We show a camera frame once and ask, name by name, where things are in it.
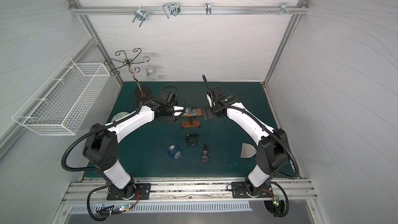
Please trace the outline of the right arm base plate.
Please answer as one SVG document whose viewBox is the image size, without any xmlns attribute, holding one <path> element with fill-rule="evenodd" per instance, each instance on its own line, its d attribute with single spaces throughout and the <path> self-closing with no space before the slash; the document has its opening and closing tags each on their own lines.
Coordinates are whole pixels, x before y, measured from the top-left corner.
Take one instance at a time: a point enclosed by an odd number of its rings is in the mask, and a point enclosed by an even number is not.
<svg viewBox="0 0 398 224">
<path fill-rule="evenodd" d="M 273 190 L 268 184 L 254 187 L 250 182 L 235 181 L 227 186 L 227 190 L 232 193 L 234 199 L 273 198 Z"/>
</svg>

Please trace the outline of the wooden T-shaped watch stand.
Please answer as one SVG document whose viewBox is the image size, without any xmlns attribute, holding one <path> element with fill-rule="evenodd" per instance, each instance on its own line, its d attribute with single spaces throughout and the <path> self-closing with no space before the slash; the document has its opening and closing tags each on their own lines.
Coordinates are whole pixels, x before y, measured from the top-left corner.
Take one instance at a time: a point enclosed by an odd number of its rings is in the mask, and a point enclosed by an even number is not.
<svg viewBox="0 0 398 224">
<path fill-rule="evenodd" d="M 201 126 L 201 122 L 199 120 L 194 120 L 194 118 L 196 118 L 196 117 L 192 117 L 191 108 L 189 108 L 189 109 L 190 109 L 190 114 L 186 114 L 186 115 L 182 116 L 184 118 L 187 117 L 188 120 L 183 121 L 181 123 L 181 127 L 184 129 L 199 128 Z M 202 110 L 198 108 L 198 111 L 199 111 L 199 115 L 197 117 L 203 117 Z"/>
</svg>

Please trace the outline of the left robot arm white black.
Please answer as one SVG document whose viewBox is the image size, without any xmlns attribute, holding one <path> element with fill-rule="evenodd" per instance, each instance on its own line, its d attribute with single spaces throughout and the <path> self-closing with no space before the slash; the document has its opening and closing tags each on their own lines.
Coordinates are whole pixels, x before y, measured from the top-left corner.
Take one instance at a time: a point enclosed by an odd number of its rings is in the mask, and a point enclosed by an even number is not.
<svg viewBox="0 0 398 224">
<path fill-rule="evenodd" d="M 122 198 L 130 199 L 136 187 L 134 179 L 120 162 L 119 144 L 128 135 L 159 117 L 178 118 L 185 113 L 183 98 L 181 105 L 178 105 L 177 96 L 164 88 L 156 99 L 140 102 L 138 109 L 125 117 L 105 125 L 93 125 L 90 129 L 93 134 L 86 139 L 83 156 Z"/>
</svg>

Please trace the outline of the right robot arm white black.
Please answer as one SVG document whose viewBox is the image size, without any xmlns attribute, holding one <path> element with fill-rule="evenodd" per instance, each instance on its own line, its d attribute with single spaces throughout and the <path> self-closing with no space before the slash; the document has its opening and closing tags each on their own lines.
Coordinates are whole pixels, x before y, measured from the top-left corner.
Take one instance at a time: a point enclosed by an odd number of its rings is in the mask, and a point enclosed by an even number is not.
<svg viewBox="0 0 398 224">
<path fill-rule="evenodd" d="M 266 125 L 233 95 L 226 96 L 216 86 L 207 87 L 208 111 L 216 117 L 226 116 L 237 123 L 255 142 L 256 166 L 245 178 L 246 192 L 256 197 L 278 170 L 290 162 L 288 141 L 284 130 Z"/>
</svg>

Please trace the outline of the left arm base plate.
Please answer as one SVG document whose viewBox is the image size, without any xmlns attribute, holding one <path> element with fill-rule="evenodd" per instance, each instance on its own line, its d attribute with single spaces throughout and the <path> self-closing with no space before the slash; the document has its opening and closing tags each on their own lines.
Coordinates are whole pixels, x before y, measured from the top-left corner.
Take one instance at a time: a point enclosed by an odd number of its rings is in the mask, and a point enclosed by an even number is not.
<svg viewBox="0 0 398 224">
<path fill-rule="evenodd" d="M 134 183 L 128 184 L 125 188 L 119 189 L 114 185 L 108 188 L 108 201 L 121 200 L 148 200 L 151 190 L 151 184 L 148 183 Z"/>
</svg>

